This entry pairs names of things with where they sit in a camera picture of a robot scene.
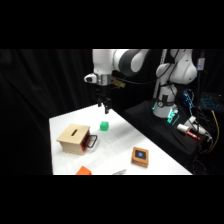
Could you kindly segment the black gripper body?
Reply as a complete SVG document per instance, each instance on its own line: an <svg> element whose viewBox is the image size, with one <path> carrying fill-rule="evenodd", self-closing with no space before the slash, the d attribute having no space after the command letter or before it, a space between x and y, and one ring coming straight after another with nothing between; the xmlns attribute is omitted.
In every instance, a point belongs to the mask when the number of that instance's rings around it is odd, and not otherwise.
<svg viewBox="0 0 224 224"><path fill-rule="evenodd" d="M111 87L108 86L96 86L96 97L98 102L106 103L111 99Z"/></svg>

